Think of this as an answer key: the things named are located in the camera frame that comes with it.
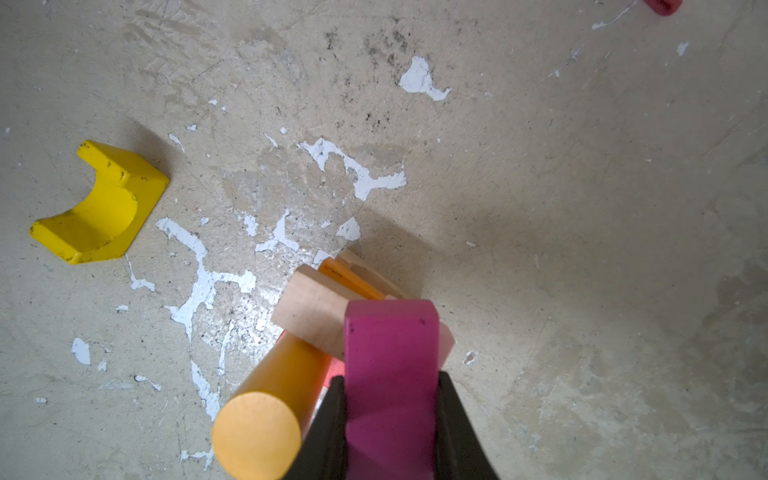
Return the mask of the natural wood arch block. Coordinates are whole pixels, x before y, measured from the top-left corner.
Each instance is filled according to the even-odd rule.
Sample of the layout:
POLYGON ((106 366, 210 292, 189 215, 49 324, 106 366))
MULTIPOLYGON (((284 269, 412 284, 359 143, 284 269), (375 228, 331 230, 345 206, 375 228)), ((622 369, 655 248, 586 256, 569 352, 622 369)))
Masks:
POLYGON ((335 259, 381 293, 398 299, 414 299, 414 296, 390 281, 351 249, 345 248, 335 259))

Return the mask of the yellow cylinder block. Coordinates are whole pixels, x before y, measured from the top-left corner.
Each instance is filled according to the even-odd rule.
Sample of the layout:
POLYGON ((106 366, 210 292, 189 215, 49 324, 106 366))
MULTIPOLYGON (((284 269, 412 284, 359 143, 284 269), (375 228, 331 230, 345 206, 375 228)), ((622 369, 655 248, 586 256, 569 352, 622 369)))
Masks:
POLYGON ((221 408, 214 454, 236 479, 280 479, 306 435, 331 358, 283 333, 221 408))

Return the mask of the red block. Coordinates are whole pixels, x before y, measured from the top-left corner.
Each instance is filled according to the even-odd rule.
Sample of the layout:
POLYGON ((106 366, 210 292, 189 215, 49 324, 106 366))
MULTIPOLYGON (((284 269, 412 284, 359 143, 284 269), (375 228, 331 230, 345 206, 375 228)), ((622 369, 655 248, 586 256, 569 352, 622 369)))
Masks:
POLYGON ((325 359, 328 360, 328 368, 326 371, 326 375, 324 377, 323 381, 323 387, 329 388, 330 383, 332 379, 336 376, 344 376, 345 373, 345 365, 342 361, 338 360, 337 358, 330 356, 323 352, 322 350, 319 350, 318 348, 314 347, 311 344, 308 344, 309 347, 311 347, 313 350, 317 350, 320 352, 325 359))

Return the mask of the orange block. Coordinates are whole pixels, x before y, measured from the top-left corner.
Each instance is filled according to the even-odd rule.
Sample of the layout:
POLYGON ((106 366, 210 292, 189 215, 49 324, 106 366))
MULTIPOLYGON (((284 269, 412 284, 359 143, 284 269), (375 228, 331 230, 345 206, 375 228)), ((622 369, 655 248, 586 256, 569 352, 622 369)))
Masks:
POLYGON ((384 300, 386 298, 384 293, 370 285, 359 275, 355 274, 348 266, 334 258, 325 258, 318 267, 318 271, 365 299, 384 300))

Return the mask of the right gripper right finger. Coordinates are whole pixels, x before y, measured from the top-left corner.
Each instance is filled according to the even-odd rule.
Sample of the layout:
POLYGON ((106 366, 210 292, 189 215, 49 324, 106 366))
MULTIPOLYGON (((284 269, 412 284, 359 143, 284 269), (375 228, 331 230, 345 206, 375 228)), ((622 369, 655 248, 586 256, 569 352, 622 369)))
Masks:
POLYGON ((438 375, 435 478, 499 479, 445 371, 440 371, 438 375))

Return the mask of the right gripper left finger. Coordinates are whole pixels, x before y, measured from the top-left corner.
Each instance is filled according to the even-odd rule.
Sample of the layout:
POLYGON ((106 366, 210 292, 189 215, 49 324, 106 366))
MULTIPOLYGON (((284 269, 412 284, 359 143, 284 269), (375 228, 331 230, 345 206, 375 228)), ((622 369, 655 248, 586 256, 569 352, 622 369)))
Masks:
POLYGON ((335 376, 283 480, 344 480, 347 476, 344 378, 335 376))

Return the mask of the light pink rectangular block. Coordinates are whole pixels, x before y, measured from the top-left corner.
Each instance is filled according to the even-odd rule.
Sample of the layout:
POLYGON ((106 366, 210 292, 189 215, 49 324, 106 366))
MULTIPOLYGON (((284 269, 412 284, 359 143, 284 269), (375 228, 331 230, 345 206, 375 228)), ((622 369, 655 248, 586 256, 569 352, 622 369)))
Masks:
POLYGON ((439 323, 439 335, 438 335, 438 357, 437 366, 440 370, 443 369, 446 360, 448 359, 453 347, 455 345, 455 338, 450 328, 443 322, 439 323))

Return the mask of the magenta block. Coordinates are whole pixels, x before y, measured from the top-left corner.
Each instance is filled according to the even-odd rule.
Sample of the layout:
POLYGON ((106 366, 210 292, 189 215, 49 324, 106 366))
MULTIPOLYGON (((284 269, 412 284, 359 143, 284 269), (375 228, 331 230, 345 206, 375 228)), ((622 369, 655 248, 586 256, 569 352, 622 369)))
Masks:
POLYGON ((434 305, 352 301, 344 333, 348 478, 433 478, 439 350, 434 305))

